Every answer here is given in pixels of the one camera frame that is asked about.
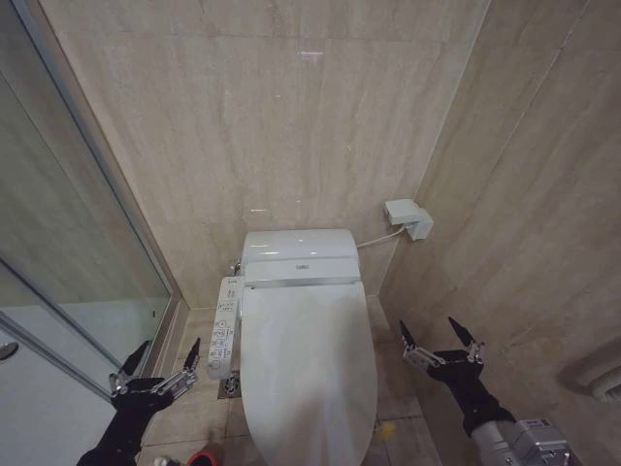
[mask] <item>shower enclosure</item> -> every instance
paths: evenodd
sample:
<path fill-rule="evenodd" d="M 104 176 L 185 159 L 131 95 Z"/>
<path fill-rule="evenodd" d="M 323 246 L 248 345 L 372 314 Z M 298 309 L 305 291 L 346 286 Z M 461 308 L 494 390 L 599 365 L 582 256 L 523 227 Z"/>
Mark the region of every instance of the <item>shower enclosure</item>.
<path fill-rule="evenodd" d="M 0 4 L 0 349 L 28 348 L 107 399 L 109 373 L 153 342 L 174 289 L 27 3 Z"/>

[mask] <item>tiled floor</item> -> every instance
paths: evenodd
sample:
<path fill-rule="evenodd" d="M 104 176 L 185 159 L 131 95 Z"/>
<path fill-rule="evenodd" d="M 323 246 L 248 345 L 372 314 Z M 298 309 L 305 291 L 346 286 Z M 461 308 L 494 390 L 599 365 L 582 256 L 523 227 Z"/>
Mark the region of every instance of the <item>tiled floor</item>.
<path fill-rule="evenodd" d="M 422 417 L 413 389 L 410 367 L 401 358 L 376 297 L 368 298 L 376 347 L 377 428 L 363 466 L 441 466 L 436 447 Z M 180 358 L 196 337 L 205 354 L 212 334 L 213 310 L 193 310 L 185 326 Z M 218 383 L 207 376 L 173 406 L 159 413 L 145 437 L 139 466 L 151 466 L 157 456 L 186 460 L 210 445 L 225 466 L 264 466 L 245 424 L 241 399 L 217 400 Z"/>

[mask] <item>white hose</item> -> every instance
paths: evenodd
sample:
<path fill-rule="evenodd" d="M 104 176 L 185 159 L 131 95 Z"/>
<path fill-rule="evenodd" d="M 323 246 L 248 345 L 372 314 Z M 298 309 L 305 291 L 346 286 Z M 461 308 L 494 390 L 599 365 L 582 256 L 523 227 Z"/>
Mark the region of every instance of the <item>white hose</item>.
<path fill-rule="evenodd" d="M 356 248 L 358 248 L 358 249 L 366 248 L 367 246 L 374 245 L 375 243 L 379 243 L 380 241 L 387 240 L 388 238 L 392 238 L 393 236 L 397 236 L 400 233 L 403 233 L 405 229 L 406 229 L 406 226 L 405 225 L 401 225 L 401 228 L 399 228 L 394 233 L 391 233 L 391 234 L 386 235 L 386 236 L 382 236 L 381 238 L 377 238 L 376 240 L 368 241 L 366 243 L 360 243 L 359 245 L 356 246 Z"/>

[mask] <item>toilet lid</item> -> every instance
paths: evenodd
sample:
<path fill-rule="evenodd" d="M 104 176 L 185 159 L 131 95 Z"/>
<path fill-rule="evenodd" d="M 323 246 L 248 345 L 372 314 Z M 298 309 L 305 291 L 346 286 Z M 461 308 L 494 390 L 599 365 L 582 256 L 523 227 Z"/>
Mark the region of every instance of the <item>toilet lid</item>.
<path fill-rule="evenodd" d="M 246 288 L 241 378 L 270 465 L 359 466 L 377 399 L 362 284 Z"/>

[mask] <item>glass shower door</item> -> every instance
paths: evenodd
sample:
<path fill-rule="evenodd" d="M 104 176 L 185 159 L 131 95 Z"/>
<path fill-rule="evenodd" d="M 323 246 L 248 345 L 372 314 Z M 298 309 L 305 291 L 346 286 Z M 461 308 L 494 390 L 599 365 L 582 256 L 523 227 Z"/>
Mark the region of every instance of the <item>glass shower door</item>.
<path fill-rule="evenodd" d="M 104 389 L 170 292 L 8 2 L 0 5 L 0 313 Z"/>

